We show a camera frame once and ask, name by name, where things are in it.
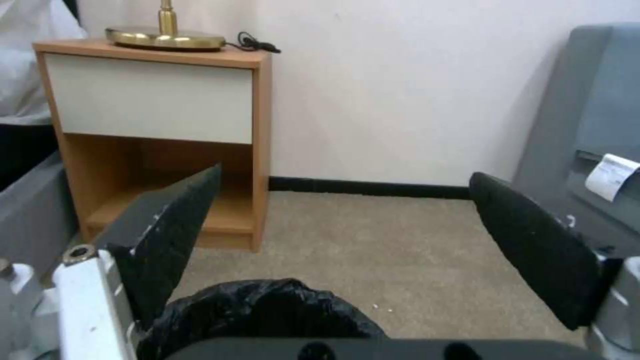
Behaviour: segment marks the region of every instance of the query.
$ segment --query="screw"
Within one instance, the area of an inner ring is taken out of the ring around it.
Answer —
[[[0,258],[0,279],[11,280],[14,275],[15,270],[13,269],[13,264],[7,259]]]
[[[65,264],[65,266],[71,266],[97,257],[98,252],[95,250],[95,247],[93,245],[77,245],[72,247],[71,249],[68,249],[65,254],[62,255],[62,262]]]

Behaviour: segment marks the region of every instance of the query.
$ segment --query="carpet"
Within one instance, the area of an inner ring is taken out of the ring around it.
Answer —
[[[294,277],[392,338],[546,339],[582,346],[527,287],[470,201],[271,192],[259,254],[195,249],[173,299]]]

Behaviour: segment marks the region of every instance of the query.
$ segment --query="white drawer front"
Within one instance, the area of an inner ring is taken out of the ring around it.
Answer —
[[[62,130],[252,142],[252,71],[47,54]]]

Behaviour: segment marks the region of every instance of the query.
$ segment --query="brass lamp base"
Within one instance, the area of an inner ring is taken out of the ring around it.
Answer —
[[[116,45],[173,51],[219,51],[225,38],[197,31],[178,31],[175,35],[160,34],[158,28],[107,28],[107,39]]]

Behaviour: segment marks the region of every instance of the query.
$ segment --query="wooden nightstand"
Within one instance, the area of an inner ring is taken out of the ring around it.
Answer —
[[[84,241],[141,192],[222,163],[200,247],[260,248],[271,57],[173,53],[105,40],[34,44]]]

